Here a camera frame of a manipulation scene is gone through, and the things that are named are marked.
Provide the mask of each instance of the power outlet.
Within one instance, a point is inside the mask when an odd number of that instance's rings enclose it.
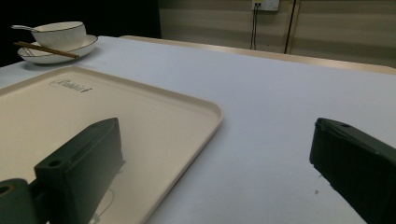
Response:
[[[279,0],[252,0],[252,10],[254,10],[256,4],[260,4],[259,11],[277,11],[279,9]]]

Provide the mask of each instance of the white bowl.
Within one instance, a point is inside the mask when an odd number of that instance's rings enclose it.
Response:
[[[43,47],[69,51],[82,46],[87,32],[82,21],[63,21],[35,27],[35,41]]]

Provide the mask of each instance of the dark background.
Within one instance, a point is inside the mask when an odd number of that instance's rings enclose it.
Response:
[[[0,20],[0,66],[22,61],[14,42],[35,42],[30,31],[11,25],[36,27],[59,21],[83,21],[88,35],[138,35],[161,38],[158,0],[144,1],[13,1],[4,3]]]

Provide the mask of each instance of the saucer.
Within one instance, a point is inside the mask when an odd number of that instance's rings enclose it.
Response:
[[[67,52],[77,54],[79,55],[79,58],[82,58],[83,56],[90,53],[96,47],[97,40],[98,40],[97,36],[87,35],[81,47],[77,49],[69,50]],[[40,50],[26,49],[26,48],[18,49],[18,55],[20,55],[25,61],[32,63],[63,63],[63,62],[75,60],[74,58],[65,57],[63,55],[52,54]]]

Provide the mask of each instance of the plastic tray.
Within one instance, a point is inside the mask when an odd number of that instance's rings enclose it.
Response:
[[[100,223],[145,222],[223,117],[212,102],[76,66],[0,89],[0,108],[1,180],[33,181],[34,166],[67,140],[119,118],[126,163],[94,216]]]

